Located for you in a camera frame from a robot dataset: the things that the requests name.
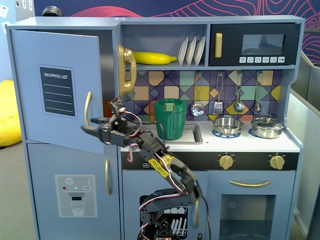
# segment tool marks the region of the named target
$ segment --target hanging spoon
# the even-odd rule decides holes
[[[260,82],[260,86],[258,88],[258,78],[261,77],[261,82]],[[260,100],[259,100],[259,94],[260,94],[260,90],[262,88],[262,82],[264,80],[264,75],[262,73],[262,71],[259,71],[257,74],[257,78],[256,78],[256,84],[255,84],[255,105],[254,105],[254,111],[256,113],[260,113],[261,112],[261,104],[260,104]]]
[[[237,73],[237,77],[236,77],[236,102],[234,105],[234,110],[237,113],[242,113],[245,109],[245,105],[240,101],[240,93],[241,93],[241,87],[242,87],[242,71],[238,71]],[[238,79],[240,76],[240,88],[238,87]]]
[[[198,81],[200,81],[200,89],[198,90],[197,88],[197,83],[198,81],[195,83],[195,90],[196,90],[196,102],[194,104],[192,104],[191,106],[191,112],[193,114],[193,116],[201,116],[202,114],[204,114],[205,112],[205,105],[199,101],[199,93],[201,91],[201,87],[202,87],[202,74],[201,72],[197,72],[197,77],[200,77],[200,79]]]

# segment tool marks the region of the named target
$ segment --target shelf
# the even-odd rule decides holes
[[[186,63],[179,65],[177,61],[171,62],[167,65],[148,65],[148,64],[137,64],[138,71],[196,71],[196,70],[286,70],[286,69],[295,69],[295,65],[280,65],[280,66],[205,66],[200,64],[196,66],[194,63],[188,66]]]

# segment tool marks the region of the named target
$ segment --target green pitcher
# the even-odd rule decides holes
[[[187,103],[180,99],[165,98],[154,104],[155,120],[162,123],[164,134],[159,124],[156,131],[160,138],[177,140],[182,137],[186,122]]]

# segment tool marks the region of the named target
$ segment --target oven window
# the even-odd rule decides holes
[[[275,195],[222,195],[219,240],[269,240]]]
[[[283,53],[284,34],[243,35],[243,55],[280,55]]]

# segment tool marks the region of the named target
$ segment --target yellow tape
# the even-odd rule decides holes
[[[164,160],[165,164],[168,165],[171,163],[171,161],[174,159],[175,157],[170,155],[170,154],[167,154],[165,156],[162,157],[162,159]]]
[[[169,173],[164,170],[160,163],[154,158],[150,159],[149,163],[162,175],[162,177],[167,178],[169,176]]]

